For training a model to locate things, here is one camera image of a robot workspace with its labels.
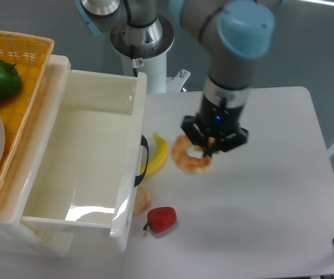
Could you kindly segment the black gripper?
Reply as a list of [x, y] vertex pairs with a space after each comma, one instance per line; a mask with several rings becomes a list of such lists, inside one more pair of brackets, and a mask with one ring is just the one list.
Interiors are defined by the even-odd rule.
[[228, 152], [247, 143], [248, 130], [240, 127], [239, 118], [244, 106], [229, 108], [227, 97], [220, 97], [216, 105], [206, 96], [201, 100], [199, 112], [184, 116], [181, 128], [193, 145], [211, 158], [213, 152]]

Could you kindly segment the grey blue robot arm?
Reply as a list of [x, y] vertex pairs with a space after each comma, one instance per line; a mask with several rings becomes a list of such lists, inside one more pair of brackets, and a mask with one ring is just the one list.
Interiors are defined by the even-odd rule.
[[[166, 55], [175, 36], [156, 1], [77, 1], [76, 7], [92, 34], [110, 33], [125, 74], [145, 73], [154, 83], [152, 92], [166, 91], [166, 68], [152, 60]], [[170, 1], [169, 9], [211, 57], [200, 110], [183, 118], [182, 130], [205, 156], [245, 144], [248, 131], [240, 126], [239, 117], [272, 41], [275, 19], [269, 5]]]

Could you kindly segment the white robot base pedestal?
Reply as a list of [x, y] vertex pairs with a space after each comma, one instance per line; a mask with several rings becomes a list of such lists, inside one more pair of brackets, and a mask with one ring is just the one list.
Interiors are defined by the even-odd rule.
[[176, 93], [184, 90], [191, 73], [180, 69], [175, 76], [167, 75], [167, 53], [175, 34], [171, 23], [159, 15], [147, 27], [131, 25], [111, 31], [111, 44], [119, 54], [125, 76], [135, 77], [139, 72], [147, 75], [147, 92], [150, 94]]

